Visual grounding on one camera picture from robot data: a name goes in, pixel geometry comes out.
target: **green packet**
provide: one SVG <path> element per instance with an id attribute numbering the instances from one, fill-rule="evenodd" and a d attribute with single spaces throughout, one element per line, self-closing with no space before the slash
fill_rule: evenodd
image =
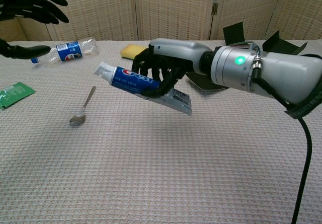
<path id="1" fill-rule="evenodd" d="M 0 108 L 4 109 L 35 92 L 34 89 L 21 82 L 6 87 L 0 91 Z"/>

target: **toothpaste tube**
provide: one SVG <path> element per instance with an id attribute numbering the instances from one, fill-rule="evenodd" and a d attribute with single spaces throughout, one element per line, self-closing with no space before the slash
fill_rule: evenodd
<path id="1" fill-rule="evenodd" d="M 191 100 L 189 95 L 172 88 L 167 94 L 159 98 L 149 98 L 141 95 L 144 90 L 156 89 L 161 82 L 134 73 L 128 69 L 101 62 L 95 71 L 97 76 L 107 80 L 110 85 L 135 94 L 146 100 L 159 103 L 191 116 Z"/>

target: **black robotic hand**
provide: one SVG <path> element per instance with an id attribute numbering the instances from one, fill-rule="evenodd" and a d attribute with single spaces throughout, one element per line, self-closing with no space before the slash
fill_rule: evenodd
<path id="1" fill-rule="evenodd" d="M 153 53 L 153 48 L 149 48 L 138 54 L 133 61 L 132 71 L 147 76 L 151 69 L 152 77 L 156 81 L 161 81 L 160 70 L 163 81 L 155 90 L 146 90 L 141 94 L 150 98 L 158 98 L 169 92 L 179 79 L 188 71 L 193 71 L 190 61 Z"/>
<path id="2" fill-rule="evenodd" d="M 61 6 L 68 5 L 66 0 L 51 1 Z M 48 0 L 0 0 L 0 21 L 22 17 L 34 19 L 45 24 L 58 24 L 59 20 L 68 23 L 68 17 L 52 2 Z M 0 54 L 5 57 L 30 59 L 45 55 L 49 51 L 49 46 L 41 45 L 24 48 L 11 46 L 0 39 Z"/>

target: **green led light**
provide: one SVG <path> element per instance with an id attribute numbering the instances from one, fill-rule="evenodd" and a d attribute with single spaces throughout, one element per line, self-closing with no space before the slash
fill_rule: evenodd
<path id="1" fill-rule="evenodd" d="M 235 59 L 235 63 L 236 64 L 244 64 L 246 61 L 246 58 L 244 56 L 238 56 L 236 59 Z"/>

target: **robotic hand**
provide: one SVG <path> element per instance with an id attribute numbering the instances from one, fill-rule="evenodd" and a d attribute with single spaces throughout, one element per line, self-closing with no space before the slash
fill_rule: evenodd
<path id="1" fill-rule="evenodd" d="M 249 48 L 209 47 L 190 41 L 153 39 L 137 55 L 132 71 L 146 76 L 148 69 L 160 81 L 142 94 L 157 98 L 166 94 L 186 72 L 207 75 L 215 84 L 276 98 L 286 113 L 299 119 L 322 102 L 322 58 L 318 55 L 288 55 Z"/>
<path id="2" fill-rule="evenodd" d="M 67 6 L 66 0 L 51 0 L 52 2 Z M 0 0 L 0 21 L 14 17 L 31 18 L 38 22 L 58 24 L 59 20 L 68 23 L 67 16 L 48 0 Z M 47 54 L 49 46 L 35 46 L 24 48 L 11 46 L 0 39 L 0 54 L 5 57 L 18 59 L 31 59 Z"/>

